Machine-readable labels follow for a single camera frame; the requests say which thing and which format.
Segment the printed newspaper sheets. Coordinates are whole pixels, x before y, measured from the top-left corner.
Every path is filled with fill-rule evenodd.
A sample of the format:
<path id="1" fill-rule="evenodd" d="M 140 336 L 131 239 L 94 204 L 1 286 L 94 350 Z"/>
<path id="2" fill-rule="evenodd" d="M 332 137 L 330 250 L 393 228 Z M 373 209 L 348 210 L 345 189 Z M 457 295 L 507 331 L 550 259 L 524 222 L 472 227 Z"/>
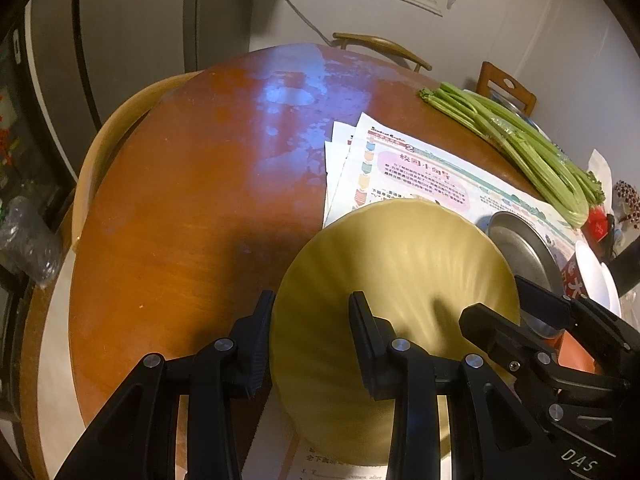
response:
<path id="1" fill-rule="evenodd" d="M 243 474 L 247 479 L 379 479 L 393 403 L 360 375 L 348 300 L 432 356 L 474 351 L 462 310 L 480 302 L 520 317 L 513 273 L 486 235 L 491 217 L 526 220 L 563 264 L 578 234 L 548 204 L 487 171 L 369 116 L 339 122 L 326 144 L 321 231 L 280 284 L 271 320 L 273 381 Z"/>

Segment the light wooden chair near table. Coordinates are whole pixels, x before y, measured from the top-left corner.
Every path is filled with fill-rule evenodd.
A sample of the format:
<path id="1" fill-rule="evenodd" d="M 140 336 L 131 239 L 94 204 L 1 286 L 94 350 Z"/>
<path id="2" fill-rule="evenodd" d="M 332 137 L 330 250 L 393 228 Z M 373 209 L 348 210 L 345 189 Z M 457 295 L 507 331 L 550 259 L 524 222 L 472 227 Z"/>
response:
<path id="1" fill-rule="evenodd" d="M 91 204 L 118 150 L 134 127 L 172 90 L 185 84 L 200 71 L 171 76 L 154 82 L 117 107 L 94 137 L 82 163 L 77 181 L 70 248 L 76 252 Z"/>

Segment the square-back wooden chair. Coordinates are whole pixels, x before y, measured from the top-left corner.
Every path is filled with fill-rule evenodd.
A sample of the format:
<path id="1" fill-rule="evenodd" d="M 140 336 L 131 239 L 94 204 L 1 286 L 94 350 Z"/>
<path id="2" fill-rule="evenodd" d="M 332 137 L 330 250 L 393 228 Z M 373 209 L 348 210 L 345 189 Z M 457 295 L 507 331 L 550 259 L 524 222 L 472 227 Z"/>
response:
<path id="1" fill-rule="evenodd" d="M 516 99 L 523 105 L 524 114 L 529 117 L 535 108 L 537 98 L 525 86 L 508 73 L 500 70 L 489 61 L 484 61 L 480 66 L 480 76 L 476 84 L 476 92 L 481 96 L 490 97 L 491 85 L 506 92 L 508 96 Z"/>

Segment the steel pan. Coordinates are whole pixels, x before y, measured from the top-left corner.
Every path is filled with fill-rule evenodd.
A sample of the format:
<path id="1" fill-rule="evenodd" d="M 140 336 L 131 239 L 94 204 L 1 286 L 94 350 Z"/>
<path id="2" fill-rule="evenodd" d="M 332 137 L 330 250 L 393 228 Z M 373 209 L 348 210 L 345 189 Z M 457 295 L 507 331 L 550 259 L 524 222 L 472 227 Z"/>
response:
<path id="1" fill-rule="evenodd" d="M 561 271 L 544 240 L 526 221 L 509 211 L 498 211 L 489 220 L 487 235 L 514 275 L 562 295 Z"/>

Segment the far steel bowl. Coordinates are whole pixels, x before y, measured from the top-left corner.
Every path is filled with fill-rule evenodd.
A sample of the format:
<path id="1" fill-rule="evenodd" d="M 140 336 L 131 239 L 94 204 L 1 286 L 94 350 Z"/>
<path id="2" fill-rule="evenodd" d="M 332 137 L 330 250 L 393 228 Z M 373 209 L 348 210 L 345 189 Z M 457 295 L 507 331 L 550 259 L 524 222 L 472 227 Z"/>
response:
<path id="1" fill-rule="evenodd" d="M 530 126 L 532 126 L 534 129 L 536 129 L 539 133 L 541 133 L 547 140 L 549 140 L 549 137 L 546 135 L 546 133 L 544 132 L 544 130 L 542 130 L 537 124 L 536 122 L 534 122 L 533 120 L 531 120 L 528 116 L 526 116 L 524 114 L 524 112 L 522 110 L 520 110 L 515 104 L 513 104 L 510 100 L 506 99 L 504 96 L 502 96 L 500 93 L 495 92 L 494 90 L 491 90 L 490 92 L 490 98 L 501 104 L 503 107 L 507 108 L 508 110 L 510 110 L 513 114 L 518 115 L 518 117 L 521 117 L 524 122 L 527 122 Z"/>

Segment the red tissue pack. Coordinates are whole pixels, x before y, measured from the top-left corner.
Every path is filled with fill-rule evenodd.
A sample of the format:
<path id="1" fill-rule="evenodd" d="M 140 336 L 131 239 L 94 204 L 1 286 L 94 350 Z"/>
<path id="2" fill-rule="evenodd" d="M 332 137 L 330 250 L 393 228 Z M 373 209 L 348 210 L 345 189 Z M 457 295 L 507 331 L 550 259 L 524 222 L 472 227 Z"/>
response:
<path id="1" fill-rule="evenodd" d="M 610 232 L 608 214 L 602 205 L 591 207 L 586 223 L 582 226 L 582 234 L 589 243 L 600 243 Z"/>

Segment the leopard pattern item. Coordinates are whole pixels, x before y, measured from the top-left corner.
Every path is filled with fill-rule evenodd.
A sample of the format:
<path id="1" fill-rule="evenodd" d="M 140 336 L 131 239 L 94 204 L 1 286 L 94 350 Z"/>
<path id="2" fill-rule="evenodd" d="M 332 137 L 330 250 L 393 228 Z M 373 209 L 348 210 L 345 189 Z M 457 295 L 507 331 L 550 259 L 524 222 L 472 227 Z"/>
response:
<path id="1" fill-rule="evenodd" d="M 612 205 L 614 216 L 619 224 L 627 229 L 639 229 L 640 197 L 637 189 L 624 180 L 618 180 L 613 186 Z"/>

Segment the green celery bunch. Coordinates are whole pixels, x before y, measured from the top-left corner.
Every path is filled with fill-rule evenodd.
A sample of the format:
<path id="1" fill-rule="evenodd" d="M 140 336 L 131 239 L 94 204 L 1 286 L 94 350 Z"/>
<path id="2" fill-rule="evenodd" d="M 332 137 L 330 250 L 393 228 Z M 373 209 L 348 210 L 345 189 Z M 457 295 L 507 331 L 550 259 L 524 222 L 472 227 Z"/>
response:
<path id="1" fill-rule="evenodd" d="M 471 130 L 510 159 L 573 228 L 583 226 L 590 210 L 605 200 L 602 183 L 579 168 L 526 120 L 480 94 L 443 82 L 423 88 L 419 98 Z"/>

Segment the black thermos bottle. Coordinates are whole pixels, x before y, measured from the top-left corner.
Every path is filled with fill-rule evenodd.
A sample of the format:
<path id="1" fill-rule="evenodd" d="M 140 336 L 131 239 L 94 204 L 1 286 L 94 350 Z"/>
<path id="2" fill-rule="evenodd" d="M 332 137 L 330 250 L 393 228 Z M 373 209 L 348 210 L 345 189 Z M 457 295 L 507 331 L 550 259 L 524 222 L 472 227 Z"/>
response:
<path id="1" fill-rule="evenodd" d="M 623 297 L 640 282 L 640 248 L 631 244 L 608 263 L 618 296 Z"/>

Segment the grey refrigerator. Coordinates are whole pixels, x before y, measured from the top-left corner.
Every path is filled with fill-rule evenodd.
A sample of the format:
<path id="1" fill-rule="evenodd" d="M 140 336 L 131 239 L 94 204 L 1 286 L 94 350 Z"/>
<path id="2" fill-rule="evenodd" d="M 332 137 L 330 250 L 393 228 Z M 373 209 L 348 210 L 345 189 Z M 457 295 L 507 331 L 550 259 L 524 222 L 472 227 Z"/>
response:
<path id="1" fill-rule="evenodd" d="M 130 96 L 247 52 L 252 11 L 253 0 L 30 0 L 28 72 L 63 176 L 78 176 Z"/>

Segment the large white noodle bowl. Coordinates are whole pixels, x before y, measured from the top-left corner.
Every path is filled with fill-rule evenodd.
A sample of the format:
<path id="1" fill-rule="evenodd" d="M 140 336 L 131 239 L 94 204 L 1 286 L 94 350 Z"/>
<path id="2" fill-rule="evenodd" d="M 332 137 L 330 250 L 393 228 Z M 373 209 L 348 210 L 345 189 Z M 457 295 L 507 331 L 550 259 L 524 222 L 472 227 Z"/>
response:
<path id="1" fill-rule="evenodd" d="M 586 296 L 620 318 L 620 297 L 611 271 L 605 263 L 600 263 L 583 240 L 578 240 L 574 248 L 574 255 L 567 260 L 561 271 L 564 294 L 572 299 Z"/>

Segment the curved-back wooden chair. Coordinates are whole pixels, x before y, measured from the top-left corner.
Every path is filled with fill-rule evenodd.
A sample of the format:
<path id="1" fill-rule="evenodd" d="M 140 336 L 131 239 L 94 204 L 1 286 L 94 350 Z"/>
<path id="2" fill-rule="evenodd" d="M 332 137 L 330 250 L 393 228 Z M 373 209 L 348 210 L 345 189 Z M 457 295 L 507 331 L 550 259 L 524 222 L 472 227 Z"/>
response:
<path id="1" fill-rule="evenodd" d="M 383 37 L 352 34 L 351 32 L 334 32 L 332 37 L 334 47 L 340 47 L 342 50 L 346 50 L 350 44 L 354 44 L 355 46 L 364 47 L 380 55 L 384 55 L 386 58 L 391 58 L 394 61 L 404 60 L 413 62 L 416 73 L 419 73 L 420 70 L 430 72 L 433 69 L 432 64 L 420 58 L 419 55 L 406 49 L 397 42 Z"/>

